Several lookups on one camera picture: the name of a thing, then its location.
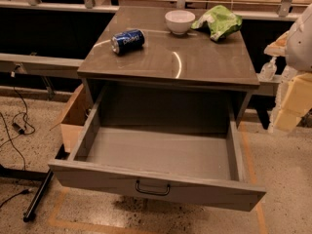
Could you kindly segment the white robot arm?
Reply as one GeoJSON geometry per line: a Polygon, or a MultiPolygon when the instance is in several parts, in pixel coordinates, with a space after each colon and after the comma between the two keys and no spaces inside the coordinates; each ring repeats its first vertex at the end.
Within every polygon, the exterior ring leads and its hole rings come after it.
{"type": "Polygon", "coordinates": [[[273,79],[277,57],[286,59],[268,131],[288,134],[312,109],[312,5],[305,9],[288,31],[269,44],[264,53],[272,59],[262,66],[259,75],[261,81],[273,79]]]}

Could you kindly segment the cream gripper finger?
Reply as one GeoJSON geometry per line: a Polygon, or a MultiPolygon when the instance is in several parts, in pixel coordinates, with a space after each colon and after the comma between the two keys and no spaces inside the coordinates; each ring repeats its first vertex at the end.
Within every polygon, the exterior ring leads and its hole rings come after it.
{"type": "Polygon", "coordinates": [[[271,57],[283,57],[286,51],[288,35],[288,31],[283,33],[276,41],[264,49],[264,53],[271,57]]]}

